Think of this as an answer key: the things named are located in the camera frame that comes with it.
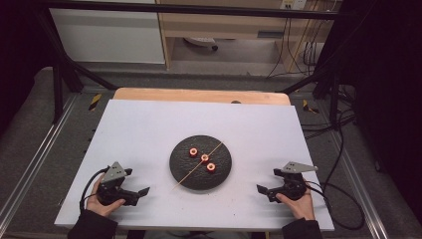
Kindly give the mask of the light wooden desk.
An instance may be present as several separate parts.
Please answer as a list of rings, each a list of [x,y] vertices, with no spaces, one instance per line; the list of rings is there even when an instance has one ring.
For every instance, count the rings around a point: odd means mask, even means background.
[[[282,0],[155,0],[158,4],[281,9]],[[307,0],[303,11],[330,11],[335,0]],[[197,14],[158,15],[162,36],[171,38],[263,39],[274,41],[287,72],[299,68],[300,51],[306,42],[322,43],[330,21],[269,17]]]

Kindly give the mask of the white cabinet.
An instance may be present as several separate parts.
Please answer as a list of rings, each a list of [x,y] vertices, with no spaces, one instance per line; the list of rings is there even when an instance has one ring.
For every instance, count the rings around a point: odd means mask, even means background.
[[[66,53],[78,62],[165,62],[153,13],[50,10]]]

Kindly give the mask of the office chair caster base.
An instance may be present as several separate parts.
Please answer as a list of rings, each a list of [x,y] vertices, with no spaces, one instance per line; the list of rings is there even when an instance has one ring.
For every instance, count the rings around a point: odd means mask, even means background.
[[[212,38],[185,38],[185,41],[196,46],[210,48],[213,51],[218,50],[218,46]]]

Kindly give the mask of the light wooden table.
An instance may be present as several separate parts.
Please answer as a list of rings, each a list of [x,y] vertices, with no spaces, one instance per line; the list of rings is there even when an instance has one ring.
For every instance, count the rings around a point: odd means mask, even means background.
[[[289,106],[291,101],[285,94],[254,91],[209,91],[183,89],[120,88],[115,91],[115,100],[168,101],[227,103],[239,102],[251,105]]]

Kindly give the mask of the black metal frame crossbar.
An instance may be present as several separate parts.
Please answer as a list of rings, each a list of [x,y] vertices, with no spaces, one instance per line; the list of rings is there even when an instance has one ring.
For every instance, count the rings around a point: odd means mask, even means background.
[[[98,2],[98,1],[76,1],[76,0],[40,0],[40,3],[48,8],[73,9],[73,10],[95,10],[95,11],[251,16],[251,17],[319,19],[319,20],[335,20],[340,16],[339,13],[335,13],[335,12],[272,10],[272,9],[253,9],[253,8],[241,8],[241,7],[198,6],[198,5],[120,3],[120,2]]]

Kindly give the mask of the person's right hand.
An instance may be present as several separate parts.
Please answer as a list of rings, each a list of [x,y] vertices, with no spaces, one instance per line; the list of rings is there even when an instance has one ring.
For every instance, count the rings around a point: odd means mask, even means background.
[[[307,189],[305,194],[298,200],[292,200],[282,193],[278,193],[276,197],[291,209],[296,219],[316,219],[313,198],[309,189]]]

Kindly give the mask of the round black textured plate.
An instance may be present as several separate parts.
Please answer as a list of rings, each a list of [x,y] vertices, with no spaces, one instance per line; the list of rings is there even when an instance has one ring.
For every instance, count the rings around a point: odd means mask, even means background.
[[[219,139],[210,135],[192,135],[181,140],[172,150],[169,159],[170,172],[178,182],[193,167],[204,153],[209,153]],[[198,153],[195,157],[189,155],[189,149],[196,147]],[[214,163],[216,168],[213,172],[207,170],[207,164]],[[180,185],[196,191],[211,190],[222,184],[229,176],[232,168],[232,156],[228,147],[222,142],[211,155],[207,162],[201,164]]]

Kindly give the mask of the black curtain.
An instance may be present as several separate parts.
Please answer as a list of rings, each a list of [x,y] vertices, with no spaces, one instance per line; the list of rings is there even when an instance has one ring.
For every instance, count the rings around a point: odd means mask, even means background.
[[[375,157],[422,223],[422,0],[377,0],[344,79]]]

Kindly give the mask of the thin wooden skewer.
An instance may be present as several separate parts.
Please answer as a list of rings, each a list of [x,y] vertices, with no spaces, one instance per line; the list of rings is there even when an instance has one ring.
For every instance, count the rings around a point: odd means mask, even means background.
[[[220,145],[222,144],[222,141],[220,141],[216,147],[214,147],[209,153],[204,153],[204,154],[208,154],[209,158],[210,155],[217,149],[220,147]],[[187,179],[201,164],[203,164],[204,162],[201,161],[201,157],[200,157],[200,161],[199,163],[193,167],[183,178],[181,178],[174,186],[173,188],[176,188],[177,186],[179,186],[185,179]]]

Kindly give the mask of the aluminium rail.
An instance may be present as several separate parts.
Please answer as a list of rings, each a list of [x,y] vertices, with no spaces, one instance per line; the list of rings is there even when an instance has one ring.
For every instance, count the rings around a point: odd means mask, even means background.
[[[53,123],[49,128],[48,133],[44,137],[12,193],[4,206],[0,209],[0,235],[5,233],[79,97],[78,94],[71,94],[69,96],[63,107],[63,114],[59,117],[58,121]]]
[[[362,207],[366,225],[372,235],[372,238],[388,239],[388,233],[377,213],[368,191],[366,190],[363,180],[360,178],[356,168],[354,167],[345,146],[341,145],[342,140],[340,134],[333,131],[330,133],[330,136],[339,152],[339,161],[342,164],[343,171],[347,177],[354,196]]]

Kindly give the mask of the white wall socket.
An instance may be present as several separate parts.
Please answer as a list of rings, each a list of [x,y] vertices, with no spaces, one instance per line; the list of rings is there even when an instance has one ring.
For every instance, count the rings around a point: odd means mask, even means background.
[[[303,10],[307,0],[282,0],[281,9],[286,10]]]

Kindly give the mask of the black metal frame leg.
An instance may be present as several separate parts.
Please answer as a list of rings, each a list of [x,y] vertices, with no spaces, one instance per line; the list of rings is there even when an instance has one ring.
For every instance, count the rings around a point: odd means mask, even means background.
[[[89,78],[95,83],[108,90],[117,90],[118,86],[109,83],[93,72],[75,62],[65,51],[59,33],[47,8],[40,9],[35,17],[47,36],[49,47],[52,51],[53,63],[53,86],[55,112],[53,123],[56,123],[64,114],[63,84],[66,84],[72,93],[80,93],[84,85],[79,74]]]
[[[298,83],[281,90],[281,93],[289,95],[310,83],[316,83],[313,96],[317,100],[329,96],[328,120],[335,129],[339,128],[337,119],[339,93],[338,66],[342,54],[342,40],[335,39],[335,34],[337,32],[336,27],[338,25],[339,22],[335,20],[324,47],[322,48],[321,56],[316,64],[314,73],[303,80],[300,80]]]

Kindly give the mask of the person's left hand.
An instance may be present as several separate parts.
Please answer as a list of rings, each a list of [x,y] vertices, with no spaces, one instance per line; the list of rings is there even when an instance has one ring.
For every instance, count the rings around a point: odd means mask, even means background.
[[[124,199],[119,199],[110,205],[102,205],[97,196],[97,191],[103,179],[103,175],[95,182],[92,190],[92,195],[87,200],[86,209],[90,210],[100,216],[109,217],[114,211],[122,207],[125,203]]]

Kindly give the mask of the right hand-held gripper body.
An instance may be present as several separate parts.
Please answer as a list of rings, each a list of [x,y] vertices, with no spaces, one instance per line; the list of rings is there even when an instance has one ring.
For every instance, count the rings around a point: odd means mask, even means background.
[[[300,199],[307,190],[303,173],[317,171],[316,166],[293,161],[288,162],[283,168],[279,169],[283,173],[283,176],[280,176],[280,178],[283,180],[284,184],[281,187],[268,190],[270,202],[280,203],[280,200],[276,197],[278,193],[282,193],[292,200]]]

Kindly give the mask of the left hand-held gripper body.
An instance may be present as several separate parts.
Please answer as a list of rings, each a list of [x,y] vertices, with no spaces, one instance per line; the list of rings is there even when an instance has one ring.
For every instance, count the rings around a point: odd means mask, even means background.
[[[98,200],[102,205],[110,205],[119,199],[125,200],[124,206],[137,204],[137,192],[121,188],[126,177],[124,168],[117,161],[106,170],[97,191]]]

